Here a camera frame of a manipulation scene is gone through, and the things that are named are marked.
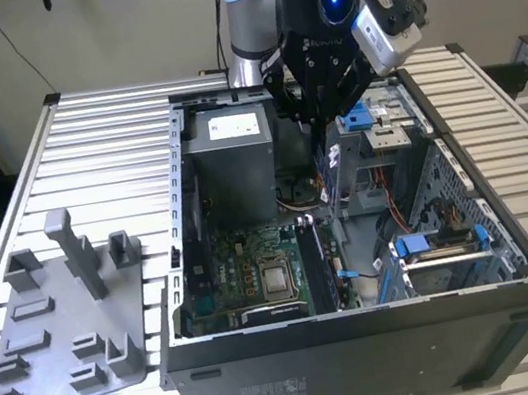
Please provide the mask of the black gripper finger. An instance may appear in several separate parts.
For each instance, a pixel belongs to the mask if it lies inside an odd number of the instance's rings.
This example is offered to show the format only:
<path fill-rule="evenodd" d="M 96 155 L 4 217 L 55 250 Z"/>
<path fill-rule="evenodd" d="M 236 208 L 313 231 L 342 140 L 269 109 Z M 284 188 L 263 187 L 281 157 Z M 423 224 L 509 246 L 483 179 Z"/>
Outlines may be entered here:
<path fill-rule="evenodd" d="M 303 90 L 300 90 L 300 95 L 297 96 L 285 82 L 285 65 L 281 58 L 280 48 L 276 47 L 265 54 L 260 62 L 263 86 L 273 98 L 278 118 L 289 119 L 301 124 L 307 123 L 311 130 L 311 146 L 319 146 L 322 129 L 317 121 L 317 112 Z"/>
<path fill-rule="evenodd" d="M 326 127 L 337 116 L 346 116 L 367 90 L 372 76 L 366 59 L 356 57 L 349 65 L 319 63 L 311 68 L 322 140 Z"/>

